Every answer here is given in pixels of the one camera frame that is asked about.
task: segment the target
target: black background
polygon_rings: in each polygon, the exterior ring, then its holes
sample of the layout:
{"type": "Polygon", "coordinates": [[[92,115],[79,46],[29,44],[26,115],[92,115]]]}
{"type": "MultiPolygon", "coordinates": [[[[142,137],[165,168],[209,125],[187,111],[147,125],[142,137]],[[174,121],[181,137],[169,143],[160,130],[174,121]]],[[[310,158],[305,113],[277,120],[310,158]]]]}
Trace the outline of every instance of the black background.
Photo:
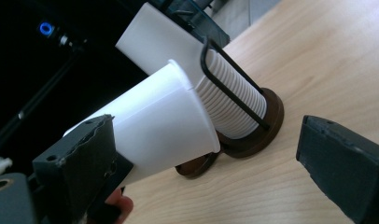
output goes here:
{"type": "Polygon", "coordinates": [[[0,130],[73,54],[42,36],[39,23],[88,40],[81,59],[1,148],[13,160],[10,172],[29,175],[32,159],[65,131],[147,77],[114,48],[144,2],[0,1],[0,130]]]}

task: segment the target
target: blue connector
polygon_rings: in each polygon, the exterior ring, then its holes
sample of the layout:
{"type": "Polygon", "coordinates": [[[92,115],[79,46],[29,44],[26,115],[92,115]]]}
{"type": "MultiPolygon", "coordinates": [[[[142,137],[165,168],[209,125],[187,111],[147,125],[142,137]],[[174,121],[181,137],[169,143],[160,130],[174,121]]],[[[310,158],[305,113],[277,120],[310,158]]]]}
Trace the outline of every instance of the blue connector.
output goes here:
{"type": "Polygon", "coordinates": [[[42,22],[38,27],[38,31],[46,37],[50,37],[54,29],[55,27],[46,21],[42,22]]]}

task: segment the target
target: light wood surface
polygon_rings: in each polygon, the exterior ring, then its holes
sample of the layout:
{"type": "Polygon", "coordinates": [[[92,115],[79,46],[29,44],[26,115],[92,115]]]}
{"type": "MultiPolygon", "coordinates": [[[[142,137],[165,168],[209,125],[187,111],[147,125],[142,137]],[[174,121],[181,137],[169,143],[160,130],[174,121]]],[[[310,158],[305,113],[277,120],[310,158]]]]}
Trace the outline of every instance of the light wood surface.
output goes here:
{"type": "Polygon", "coordinates": [[[221,155],[197,179],[172,168],[127,186],[126,223],[351,223],[295,153],[304,115],[379,144],[379,0],[283,0],[225,50],[282,99],[279,134],[253,157],[221,155]]]}

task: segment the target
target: black cable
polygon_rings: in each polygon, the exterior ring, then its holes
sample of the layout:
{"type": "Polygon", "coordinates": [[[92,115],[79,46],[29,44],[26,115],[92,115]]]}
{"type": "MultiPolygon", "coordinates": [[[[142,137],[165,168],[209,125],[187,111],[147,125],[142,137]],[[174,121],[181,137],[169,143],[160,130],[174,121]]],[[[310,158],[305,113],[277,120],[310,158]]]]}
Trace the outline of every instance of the black cable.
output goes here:
{"type": "Polygon", "coordinates": [[[64,75],[78,61],[82,50],[76,50],[73,56],[55,73],[55,75],[24,105],[20,112],[15,115],[1,130],[0,130],[0,150],[7,142],[12,134],[21,126],[21,123],[29,117],[29,115],[40,105],[46,96],[56,87],[62,80],[64,75]]]}

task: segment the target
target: brown base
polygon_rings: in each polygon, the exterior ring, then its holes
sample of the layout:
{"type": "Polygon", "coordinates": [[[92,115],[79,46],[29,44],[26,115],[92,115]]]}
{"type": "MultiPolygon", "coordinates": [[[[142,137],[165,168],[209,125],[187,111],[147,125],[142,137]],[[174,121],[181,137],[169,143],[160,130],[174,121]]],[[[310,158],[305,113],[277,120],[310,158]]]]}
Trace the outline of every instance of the brown base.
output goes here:
{"type": "Polygon", "coordinates": [[[218,153],[211,152],[192,161],[177,165],[175,170],[186,178],[195,178],[206,172],[218,157],[218,153]]]}
{"type": "Polygon", "coordinates": [[[282,100],[271,90],[262,88],[267,103],[263,120],[270,125],[268,130],[258,127],[249,136],[241,139],[230,139],[218,132],[218,139],[223,152],[234,158],[251,156],[266,148],[276,137],[283,123],[285,110],[282,100]]]}
{"type": "MultiPolygon", "coordinates": [[[[265,131],[258,127],[249,136],[241,139],[230,139],[217,132],[221,144],[221,152],[234,157],[243,158],[251,156],[266,148],[276,137],[283,123],[285,110],[280,98],[271,90],[262,88],[263,96],[267,102],[267,111],[264,120],[270,125],[265,131]]],[[[177,165],[175,169],[180,175],[195,178],[206,172],[214,163],[219,153],[209,153],[192,161],[177,165]]]]}

